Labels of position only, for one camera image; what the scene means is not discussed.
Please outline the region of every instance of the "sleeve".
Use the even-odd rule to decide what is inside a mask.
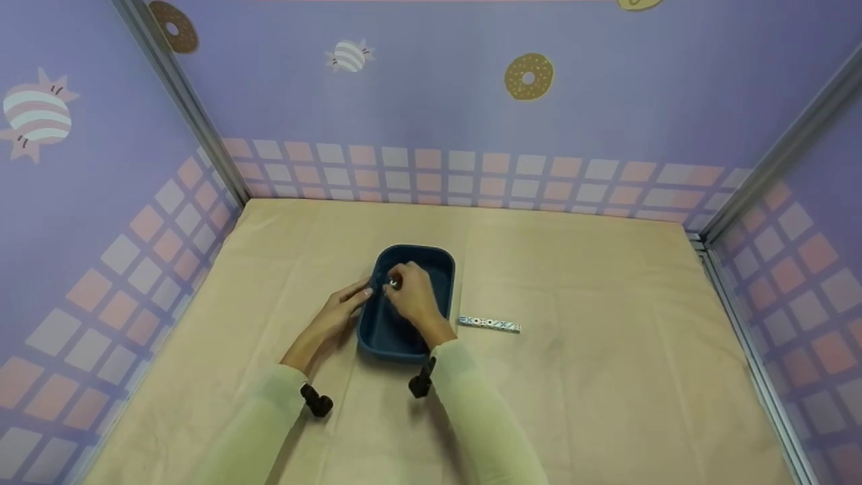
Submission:
[[[193,485],[262,485],[303,410],[302,372],[273,365],[193,472]]]
[[[457,339],[432,352],[431,381],[479,485],[547,485],[539,458],[503,397]]]

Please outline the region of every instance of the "donut illustration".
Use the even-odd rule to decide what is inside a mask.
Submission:
[[[359,44],[353,41],[341,41],[335,44],[335,52],[325,53],[327,66],[332,67],[332,72],[344,70],[358,72],[365,67],[367,60],[374,60],[374,49],[365,46],[365,39]]]
[[[642,10],[651,9],[661,3],[662,0],[616,0],[616,2],[620,4],[620,7],[622,7],[623,10],[640,12]]]
[[[12,142],[11,160],[28,156],[39,163],[39,146],[62,142],[72,129],[66,103],[78,95],[66,88],[66,76],[51,81],[39,68],[39,84],[17,85],[3,99],[3,114],[11,129],[0,130],[0,140]]]
[[[553,66],[542,54],[515,58],[503,76],[506,91],[518,101],[532,101],[545,95],[553,82]]]
[[[197,31],[189,17],[168,2],[157,0],[149,7],[173,52],[191,54],[197,50]]]

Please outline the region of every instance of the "black wrist strap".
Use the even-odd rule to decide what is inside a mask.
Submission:
[[[419,375],[410,379],[408,387],[413,397],[421,399],[428,396],[428,391],[431,390],[431,373],[434,372],[434,366],[437,364],[437,357],[428,359],[428,363],[422,366]]]
[[[305,398],[305,406],[309,407],[315,418],[323,418],[332,411],[333,402],[329,396],[321,396],[310,384],[304,384],[299,393]]]

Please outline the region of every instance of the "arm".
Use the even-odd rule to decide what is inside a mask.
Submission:
[[[440,315],[428,274],[411,262],[390,275],[401,279],[401,289],[384,287],[386,296],[433,349],[434,389],[479,485],[547,485],[515,416]]]
[[[263,484],[282,443],[303,410],[299,388],[307,381],[299,370],[273,365],[258,388],[242,403],[227,428],[208,450],[191,483]]]
[[[349,331],[349,318],[372,294],[368,280],[333,293],[279,365],[271,366],[258,388],[240,405],[200,467],[185,483],[262,485],[281,446],[303,410],[299,390],[315,359]]]

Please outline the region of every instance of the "metal frame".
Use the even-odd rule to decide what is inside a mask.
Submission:
[[[249,191],[245,182],[195,96],[191,84],[174,59],[172,50],[149,8],[141,0],[111,0],[111,2],[128,25],[141,51],[159,76],[215,169],[222,176],[226,186],[240,204],[245,205],[249,200]],[[711,247],[799,161],[802,154],[830,128],[832,123],[839,119],[860,93],[862,93],[862,44],[758,161],[745,183],[734,192],[706,227],[700,233],[687,234],[739,339],[748,361],[755,391],[775,429],[790,472],[798,485],[818,485],[818,481],[765,371],[763,360],[753,345],[748,333],[748,325],[744,322],[735,297],[730,291],[728,280]]]
[[[862,44],[760,159],[740,190],[734,192],[701,231],[700,236],[706,246],[714,244],[760,200],[861,92]]]
[[[796,435],[796,431],[794,431],[793,425],[787,417],[784,406],[781,404],[781,398],[778,397],[778,393],[775,391],[775,387],[766,373],[763,359],[760,358],[757,348],[754,347],[751,335],[748,333],[748,325],[738,309],[736,298],[729,291],[730,285],[724,275],[724,271],[721,269],[718,256],[711,249],[698,249],[695,246],[695,251],[698,257],[700,257],[709,281],[712,282],[715,292],[718,294],[721,305],[724,306],[724,311],[728,314],[736,338],[739,339],[740,346],[743,352],[745,352],[754,390],[757,392],[760,404],[766,410],[766,414],[772,422],[772,427],[775,429],[778,440],[784,449],[784,459],[787,460],[793,480],[797,485],[818,485],[817,476],[811,467],[808,457],[805,455],[802,442]]]
[[[141,0],[111,0],[111,2],[159,76],[168,95],[177,105],[177,109],[201,144],[201,148],[212,161],[215,170],[222,176],[225,186],[237,202],[245,206],[249,200],[246,184],[222,144],[216,128],[191,89],[189,80],[185,78],[177,60],[174,59],[171,47],[162,34],[161,27],[150,13],[150,9]]]

